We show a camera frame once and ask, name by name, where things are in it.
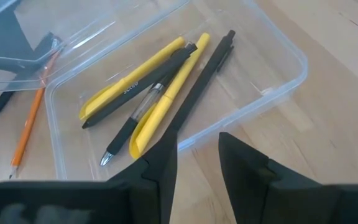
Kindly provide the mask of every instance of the orange pencil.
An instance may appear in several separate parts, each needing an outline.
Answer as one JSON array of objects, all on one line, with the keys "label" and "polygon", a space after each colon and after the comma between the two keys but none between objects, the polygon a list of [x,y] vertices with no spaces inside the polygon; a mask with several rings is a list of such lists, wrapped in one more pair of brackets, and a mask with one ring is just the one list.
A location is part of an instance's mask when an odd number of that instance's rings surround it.
[{"label": "orange pencil", "polygon": [[[58,56],[58,52],[56,52],[52,58],[49,60],[47,67],[44,69],[43,77],[46,77],[49,74],[50,69],[53,67],[53,63],[55,62],[55,59]],[[31,129],[34,125],[35,117],[37,116],[38,108],[40,107],[42,97],[44,95],[45,88],[41,88],[37,90],[35,94],[34,101],[32,102],[30,113],[27,117],[27,120],[24,124],[24,130],[22,132],[20,141],[16,147],[15,154],[13,155],[13,159],[11,162],[12,172],[9,175],[9,178],[12,178],[16,174],[17,168],[20,166],[20,163],[22,161],[22,157],[25,151],[25,147],[27,145],[27,142],[30,138]]]}]

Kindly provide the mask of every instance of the wooden table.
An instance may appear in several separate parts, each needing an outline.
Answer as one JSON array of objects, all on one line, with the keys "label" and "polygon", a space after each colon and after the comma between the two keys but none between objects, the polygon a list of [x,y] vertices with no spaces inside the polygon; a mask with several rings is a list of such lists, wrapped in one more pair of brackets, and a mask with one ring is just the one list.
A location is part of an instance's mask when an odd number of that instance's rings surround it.
[{"label": "wooden table", "polygon": [[[257,2],[308,56],[309,77],[288,101],[231,133],[321,183],[358,183],[358,0]],[[0,181],[33,97],[18,93],[0,114]],[[20,179],[54,179],[44,105],[34,130]],[[235,223],[216,140],[180,154],[172,223]]]}]

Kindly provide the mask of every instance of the transparent pen barrel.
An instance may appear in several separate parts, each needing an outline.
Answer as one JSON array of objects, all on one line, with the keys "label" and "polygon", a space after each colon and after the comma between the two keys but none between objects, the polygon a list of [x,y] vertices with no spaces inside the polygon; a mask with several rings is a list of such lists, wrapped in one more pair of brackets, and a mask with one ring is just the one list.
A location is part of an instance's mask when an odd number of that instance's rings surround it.
[{"label": "transparent pen barrel", "polygon": [[139,121],[150,109],[150,107],[160,98],[162,88],[163,86],[161,84],[156,84],[153,88],[151,88],[140,105],[132,113],[131,118]]}]

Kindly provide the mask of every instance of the clear plastic container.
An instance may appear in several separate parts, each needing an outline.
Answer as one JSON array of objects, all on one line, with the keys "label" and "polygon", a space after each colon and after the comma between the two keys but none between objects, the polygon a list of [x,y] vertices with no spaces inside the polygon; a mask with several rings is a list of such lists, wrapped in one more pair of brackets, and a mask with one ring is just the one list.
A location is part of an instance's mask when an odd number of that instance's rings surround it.
[{"label": "clear plastic container", "polygon": [[[142,13],[133,14],[133,21]],[[83,103],[118,81],[154,53],[182,35],[196,42],[203,32],[211,41],[163,119],[152,146],[173,118],[221,38],[237,32],[234,51],[216,74],[179,133],[179,150],[217,138],[218,131],[238,119],[251,118],[273,106],[305,80],[308,62],[253,1],[194,0],[154,26],[106,54],[49,84],[45,101],[57,177],[62,180],[106,180],[133,162],[127,145],[106,167],[99,162],[107,145],[143,98],[119,108],[98,125],[82,129]]]},{"label": "clear plastic container", "polygon": [[[0,91],[45,87],[94,62],[187,0],[0,0]],[[132,15],[141,13],[142,19]],[[54,72],[40,72],[58,50]]]}]

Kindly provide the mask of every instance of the yellow pen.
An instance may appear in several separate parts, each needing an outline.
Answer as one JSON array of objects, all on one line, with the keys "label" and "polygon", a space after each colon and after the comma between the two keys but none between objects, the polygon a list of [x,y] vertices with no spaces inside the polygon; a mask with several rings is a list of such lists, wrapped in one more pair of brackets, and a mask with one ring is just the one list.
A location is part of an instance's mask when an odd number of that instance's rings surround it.
[{"label": "yellow pen", "polygon": [[179,70],[175,79],[168,87],[157,105],[149,111],[137,125],[129,143],[129,152],[134,159],[138,159],[146,148],[161,120],[169,110],[173,100],[183,86],[191,70],[196,65],[210,39],[210,35],[204,33],[197,41],[197,49]]},{"label": "yellow pen", "polygon": [[107,86],[106,88],[99,91],[97,94],[92,96],[81,108],[79,118],[84,120],[89,118],[92,114],[106,106],[111,100],[115,99],[127,88],[129,88],[136,81],[143,78],[145,75],[150,73],[153,69],[159,66],[165,59],[169,58],[174,51],[185,45],[185,39],[179,37],[153,57],[144,62],[141,66],[136,68],[128,76],[122,78],[117,83]]}]

